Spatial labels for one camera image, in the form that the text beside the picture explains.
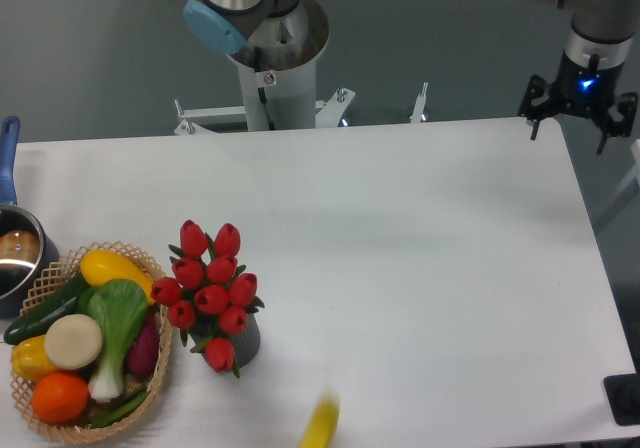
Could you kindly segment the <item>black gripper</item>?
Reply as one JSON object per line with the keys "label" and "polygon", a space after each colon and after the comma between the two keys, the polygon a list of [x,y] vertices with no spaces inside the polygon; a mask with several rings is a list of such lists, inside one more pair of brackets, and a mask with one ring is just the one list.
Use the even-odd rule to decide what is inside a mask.
{"label": "black gripper", "polygon": [[604,151],[610,138],[628,138],[638,109],[638,93],[615,93],[624,64],[606,67],[602,56],[592,54],[582,66],[564,53],[552,82],[532,75],[518,109],[518,116],[531,127],[530,140],[536,140],[542,120],[557,114],[599,121],[602,134],[597,154]]}

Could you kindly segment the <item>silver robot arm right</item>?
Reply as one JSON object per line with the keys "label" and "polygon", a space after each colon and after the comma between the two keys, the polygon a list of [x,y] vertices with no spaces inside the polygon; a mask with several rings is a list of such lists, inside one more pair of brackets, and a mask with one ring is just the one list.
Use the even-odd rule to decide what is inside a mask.
{"label": "silver robot arm right", "polygon": [[631,134],[639,94],[616,86],[639,29],[639,0],[538,0],[572,14],[556,78],[533,75],[518,115],[537,137],[540,123],[558,114],[588,119],[601,131],[601,152],[613,137]]}

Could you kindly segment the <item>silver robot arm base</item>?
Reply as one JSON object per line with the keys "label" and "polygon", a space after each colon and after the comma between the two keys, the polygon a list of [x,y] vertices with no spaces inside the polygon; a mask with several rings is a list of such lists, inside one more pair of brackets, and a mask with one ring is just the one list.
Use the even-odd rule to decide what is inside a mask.
{"label": "silver robot arm base", "polygon": [[301,67],[329,40],[315,0],[188,0],[183,18],[208,48],[257,72]]}

